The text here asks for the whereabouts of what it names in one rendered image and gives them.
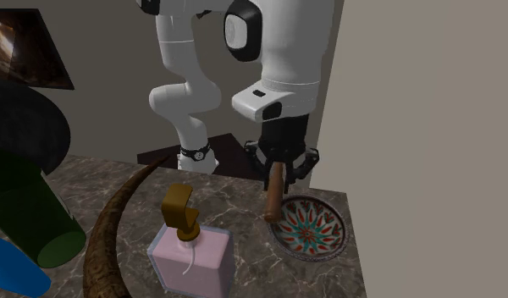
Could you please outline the pink soap dispenser gold pump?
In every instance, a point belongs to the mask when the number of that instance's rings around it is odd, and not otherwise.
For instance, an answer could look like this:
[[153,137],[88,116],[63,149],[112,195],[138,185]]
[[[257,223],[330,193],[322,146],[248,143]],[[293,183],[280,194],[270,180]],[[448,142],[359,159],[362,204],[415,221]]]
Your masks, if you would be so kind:
[[233,234],[200,225],[187,206],[193,188],[172,184],[161,203],[163,226],[147,255],[166,291],[194,298],[229,298],[235,276]]

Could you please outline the blue rounded object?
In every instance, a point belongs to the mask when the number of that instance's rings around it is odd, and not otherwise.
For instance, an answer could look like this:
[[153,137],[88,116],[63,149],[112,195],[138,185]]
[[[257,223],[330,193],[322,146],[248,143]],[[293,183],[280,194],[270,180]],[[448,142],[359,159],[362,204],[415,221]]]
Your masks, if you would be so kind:
[[51,279],[10,242],[0,238],[0,288],[28,297],[40,297],[51,287]]

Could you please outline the brown curved horn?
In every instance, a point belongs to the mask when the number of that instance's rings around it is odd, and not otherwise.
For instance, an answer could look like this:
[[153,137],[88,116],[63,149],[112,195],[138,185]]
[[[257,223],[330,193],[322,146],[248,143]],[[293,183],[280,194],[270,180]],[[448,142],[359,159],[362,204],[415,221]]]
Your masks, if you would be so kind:
[[122,277],[117,257],[119,222],[130,198],[169,156],[161,157],[132,175],[100,212],[86,248],[83,264],[84,298],[133,298]]

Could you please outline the dark green cylinder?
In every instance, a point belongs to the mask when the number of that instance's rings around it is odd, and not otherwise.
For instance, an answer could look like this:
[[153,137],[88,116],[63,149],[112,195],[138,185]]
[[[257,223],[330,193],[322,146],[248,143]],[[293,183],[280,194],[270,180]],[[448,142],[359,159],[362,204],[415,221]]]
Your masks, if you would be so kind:
[[35,163],[0,149],[0,230],[41,268],[77,256],[86,233]]

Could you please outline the black rounded object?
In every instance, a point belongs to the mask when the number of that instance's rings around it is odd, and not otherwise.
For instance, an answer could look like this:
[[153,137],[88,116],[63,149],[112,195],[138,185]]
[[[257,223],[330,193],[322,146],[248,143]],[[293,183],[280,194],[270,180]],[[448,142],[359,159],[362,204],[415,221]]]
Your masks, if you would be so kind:
[[66,157],[69,123],[59,107],[29,86],[0,79],[0,149],[53,172]]

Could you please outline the dark wall picture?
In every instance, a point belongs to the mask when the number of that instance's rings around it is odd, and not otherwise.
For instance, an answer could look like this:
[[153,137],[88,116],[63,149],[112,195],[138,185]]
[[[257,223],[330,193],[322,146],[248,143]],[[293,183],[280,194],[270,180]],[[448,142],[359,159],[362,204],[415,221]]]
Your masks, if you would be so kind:
[[37,8],[0,8],[0,79],[41,88],[75,88]]

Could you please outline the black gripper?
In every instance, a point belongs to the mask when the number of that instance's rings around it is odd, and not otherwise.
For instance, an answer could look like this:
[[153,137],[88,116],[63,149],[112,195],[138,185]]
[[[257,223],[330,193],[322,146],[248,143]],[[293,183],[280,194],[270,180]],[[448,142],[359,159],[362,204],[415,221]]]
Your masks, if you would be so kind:
[[[263,162],[257,155],[259,148],[265,157],[277,162],[284,162],[284,193],[298,179],[305,179],[319,162],[319,151],[316,148],[306,149],[305,136],[309,115],[275,119],[262,124],[262,133],[257,141],[246,141],[244,152],[254,172],[263,181],[269,181],[272,163]],[[303,162],[294,167],[294,161],[304,153]]]

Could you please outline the patterned red teal bowl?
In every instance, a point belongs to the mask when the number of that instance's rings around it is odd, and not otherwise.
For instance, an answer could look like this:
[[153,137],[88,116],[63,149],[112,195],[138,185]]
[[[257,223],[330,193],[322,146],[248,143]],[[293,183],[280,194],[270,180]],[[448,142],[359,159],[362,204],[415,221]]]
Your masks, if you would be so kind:
[[281,219],[268,225],[275,245],[303,262],[326,262],[347,247],[350,233],[338,210],[314,196],[293,195],[282,200]]

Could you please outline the brown wooden stick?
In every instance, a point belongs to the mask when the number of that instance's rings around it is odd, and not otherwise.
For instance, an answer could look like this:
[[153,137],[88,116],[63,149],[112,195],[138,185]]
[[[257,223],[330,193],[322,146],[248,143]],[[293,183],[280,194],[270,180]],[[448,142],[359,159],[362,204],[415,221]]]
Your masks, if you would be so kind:
[[263,212],[264,220],[267,223],[274,224],[281,219],[281,200],[283,197],[284,165],[282,163],[274,163],[268,181],[267,200]]

